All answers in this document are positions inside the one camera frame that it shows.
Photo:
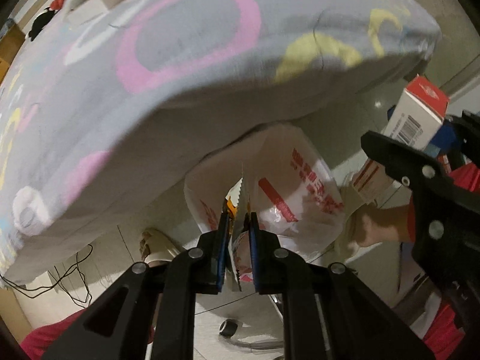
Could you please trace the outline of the person left hand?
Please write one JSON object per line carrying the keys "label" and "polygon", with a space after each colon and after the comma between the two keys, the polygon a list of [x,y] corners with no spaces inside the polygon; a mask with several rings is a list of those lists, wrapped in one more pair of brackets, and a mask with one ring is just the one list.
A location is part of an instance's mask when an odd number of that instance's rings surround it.
{"label": "person left hand", "polygon": [[352,240],[360,247],[383,242],[413,242],[409,205],[381,209],[363,205],[352,216]]}

